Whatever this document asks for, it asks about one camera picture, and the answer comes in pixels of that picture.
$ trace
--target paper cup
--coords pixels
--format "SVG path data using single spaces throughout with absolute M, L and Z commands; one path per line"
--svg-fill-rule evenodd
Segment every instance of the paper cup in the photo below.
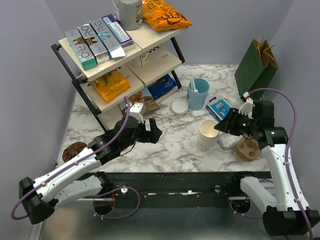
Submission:
M 198 149 L 200 151 L 204 151 L 204 150 L 207 150 L 209 149 L 211 146 L 213 145 L 213 143 L 207 145 L 207 144 L 204 144 L 202 143 L 199 139 L 196 141 L 196 146 L 198 147 Z
M 213 119 L 202 121 L 199 127 L 199 135 L 201 135 L 203 139 L 215 139 L 219 135 L 219 131 L 215 129 L 215 125 L 217 124 Z
M 213 138 L 213 139 L 210 139 L 210 140 L 207 140 L 207 139 L 203 139 L 201 135 L 198 136 L 198 139 L 204 143 L 204 144 L 213 144 L 215 143 L 217 140 L 218 140 L 218 137 L 216 138 Z
M 218 140 L 219 131 L 214 127 L 217 124 L 212 119 L 206 119 L 201 122 L 196 145 L 200 151 L 207 150 Z

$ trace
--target orange snack bag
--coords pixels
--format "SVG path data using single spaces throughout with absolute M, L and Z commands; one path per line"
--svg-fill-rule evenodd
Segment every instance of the orange snack bag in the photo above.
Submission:
M 115 70 L 98 77 L 90 83 L 106 103 L 110 103 L 118 95 L 130 88 L 127 79 L 120 72 L 116 72 Z
M 142 0 L 143 19 L 156 32 L 163 30 L 185 29 L 192 25 L 185 16 L 167 5 L 165 0 Z

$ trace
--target white cable clip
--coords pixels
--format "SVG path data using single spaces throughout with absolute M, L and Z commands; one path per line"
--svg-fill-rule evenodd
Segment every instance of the white cable clip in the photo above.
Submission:
M 243 94 L 245 98 L 245 103 L 240 107 L 239 113 L 242 115 L 248 116 L 250 119 L 252 119 L 252 111 L 254 107 L 254 101 L 249 97 L 250 95 L 246 93 Z
M 248 97 L 250 97 L 250 95 L 249 95 L 249 93 L 246 91 L 246 92 L 243 94 L 243 97 L 244 97 L 245 99 L 247 99 Z
M 126 194 L 128 192 L 128 188 L 126 188 L 125 186 L 123 188 L 121 188 L 121 192 L 123 194 Z

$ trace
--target white marble surface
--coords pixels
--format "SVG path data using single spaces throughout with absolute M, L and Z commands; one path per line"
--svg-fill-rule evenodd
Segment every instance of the white marble surface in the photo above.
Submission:
M 234 73 L 236 65 L 182 65 L 176 69 L 182 88 L 159 104 L 160 110 L 147 117 L 155 118 L 163 134 L 157 144 L 137 143 L 135 148 L 125 156 L 118 157 L 104 166 L 100 171 L 106 172 L 222 172 L 222 171 L 269 171 L 264 158 L 247 162 L 242 160 L 234 150 L 224 150 L 215 144 L 206 151 L 197 149 L 199 125 L 204 119 L 213 118 L 204 107 L 185 115 L 176 115 L 171 110 L 171 103 L 176 99 L 186 99 L 190 74 L 203 78 L 210 84 L 206 99 L 215 96 L 225 98 L 233 107 L 239 108 L 239 99 Z M 101 135 L 102 129 L 77 94 L 74 101 L 63 149 L 70 144 L 81 141 L 90 143 L 94 137 Z M 61 156 L 59 165 L 63 164 Z

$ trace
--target bag handle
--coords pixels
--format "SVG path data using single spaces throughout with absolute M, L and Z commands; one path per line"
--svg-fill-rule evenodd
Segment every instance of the bag handle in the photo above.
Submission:
M 275 59 L 274 59 L 269 53 L 266 53 L 266 50 L 272 49 L 274 46 L 275 46 L 275 45 L 269 46 L 269 47 L 267 47 L 265 50 L 263 50 L 263 53 L 264 53 L 264 54 L 267 54 L 270 58 L 272 58 L 273 61 L 275 61 Z
M 258 49 L 260 58 L 261 58 L 261 53 L 260 53 L 260 44 L 261 44 L 261 43 L 260 43 L 260 38 L 261 38 L 261 37 L 262 37 L 261 43 L 264 42 L 265 36 L 264 36 L 263 34 L 260 34 L 259 39 L 258 39 L 258 47 L 256 48 L 256 49 Z
M 260 58 L 261 58 L 260 44 L 263 43 L 264 39 L 265 39 L 265 36 L 264 36 L 263 34 L 260 34 L 259 39 L 258 39 L 258 47 L 256 48 L 256 49 L 258 50 L 258 53 L 259 53 Z M 267 54 L 273 61 L 275 61 L 275 59 L 274 59 L 269 53 L 267 53 L 266 50 L 272 49 L 274 46 L 275 46 L 275 45 L 269 46 L 269 47 L 267 47 L 265 50 L 263 50 L 263 53 L 264 53 L 264 54 Z

